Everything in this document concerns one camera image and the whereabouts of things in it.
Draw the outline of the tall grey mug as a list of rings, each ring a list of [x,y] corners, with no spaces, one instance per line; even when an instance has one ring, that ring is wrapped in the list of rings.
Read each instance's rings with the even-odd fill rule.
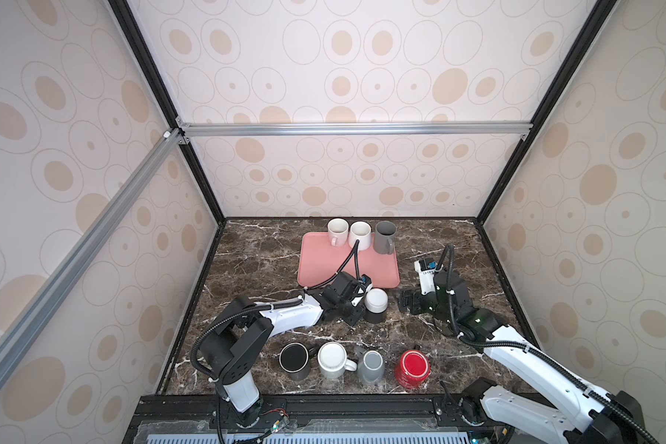
[[[375,226],[373,248],[379,255],[393,255],[395,253],[397,227],[394,223],[383,220]]]

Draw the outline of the white mug with handle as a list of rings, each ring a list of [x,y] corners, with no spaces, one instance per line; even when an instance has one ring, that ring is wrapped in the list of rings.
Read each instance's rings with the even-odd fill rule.
[[[357,221],[351,224],[348,244],[353,247],[358,244],[358,251],[362,252],[367,250],[372,243],[372,229],[371,226],[364,221]]]

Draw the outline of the white mug front row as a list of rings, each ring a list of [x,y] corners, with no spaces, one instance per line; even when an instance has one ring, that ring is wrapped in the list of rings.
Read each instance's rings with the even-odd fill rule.
[[[339,379],[347,371],[357,370],[357,363],[348,358],[347,351],[338,342],[323,344],[316,354],[316,359],[325,379]]]

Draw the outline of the pale pink mug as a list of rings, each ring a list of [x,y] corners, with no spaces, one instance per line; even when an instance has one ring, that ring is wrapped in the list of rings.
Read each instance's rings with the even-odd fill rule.
[[[333,218],[327,224],[327,236],[332,247],[340,248],[347,244],[349,223],[343,218]]]

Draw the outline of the black mug white rim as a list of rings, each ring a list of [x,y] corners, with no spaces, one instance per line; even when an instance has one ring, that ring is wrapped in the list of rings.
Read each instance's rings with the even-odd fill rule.
[[[287,344],[279,355],[279,365],[285,374],[293,381],[306,379],[312,367],[312,357],[316,355],[318,347],[306,347],[300,342]]]

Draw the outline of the white black upside-down mug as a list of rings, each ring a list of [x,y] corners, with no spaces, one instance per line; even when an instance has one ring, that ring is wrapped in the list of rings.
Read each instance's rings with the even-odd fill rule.
[[[370,324],[380,324],[386,320],[389,296],[382,289],[372,289],[364,298],[364,320]]]

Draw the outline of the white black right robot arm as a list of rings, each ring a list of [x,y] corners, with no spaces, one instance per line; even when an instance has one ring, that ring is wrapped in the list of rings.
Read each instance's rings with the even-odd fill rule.
[[[458,402],[471,427],[503,423],[546,443],[653,443],[638,401],[621,391],[612,394],[546,355],[501,316],[474,307],[464,279],[434,264],[416,264],[419,290],[406,290],[401,308],[429,314],[449,335],[503,364],[546,399],[533,401],[481,377]]]

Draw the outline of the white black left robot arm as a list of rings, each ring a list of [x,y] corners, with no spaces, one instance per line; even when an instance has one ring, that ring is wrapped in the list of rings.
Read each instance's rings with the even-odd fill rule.
[[[343,320],[353,327],[363,317],[363,299],[373,288],[367,275],[341,271],[284,301],[259,303],[240,296],[192,344],[192,366],[215,383],[241,427],[257,420],[262,408],[251,370],[268,340],[290,330]]]

